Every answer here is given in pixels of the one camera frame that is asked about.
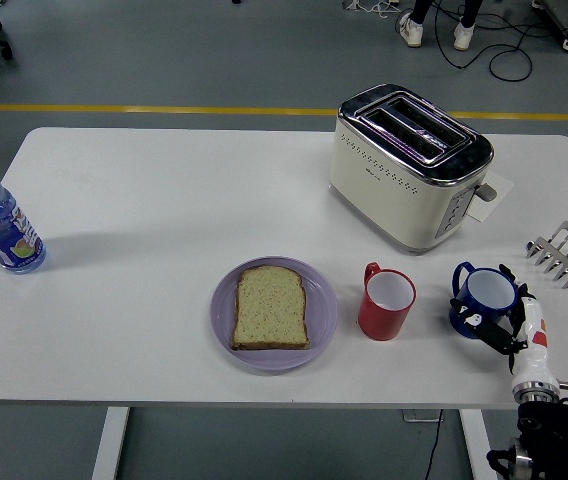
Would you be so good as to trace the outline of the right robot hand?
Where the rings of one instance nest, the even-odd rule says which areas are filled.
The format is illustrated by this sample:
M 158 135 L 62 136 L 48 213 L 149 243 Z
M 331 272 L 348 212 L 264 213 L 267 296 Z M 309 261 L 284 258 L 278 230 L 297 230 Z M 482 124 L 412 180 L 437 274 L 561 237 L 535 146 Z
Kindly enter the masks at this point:
M 458 264 L 452 275 L 449 321 L 461 335 L 478 339 L 509 359 L 517 403 L 557 403 L 560 386 L 548 367 L 543 311 L 528 286 L 508 267 Z

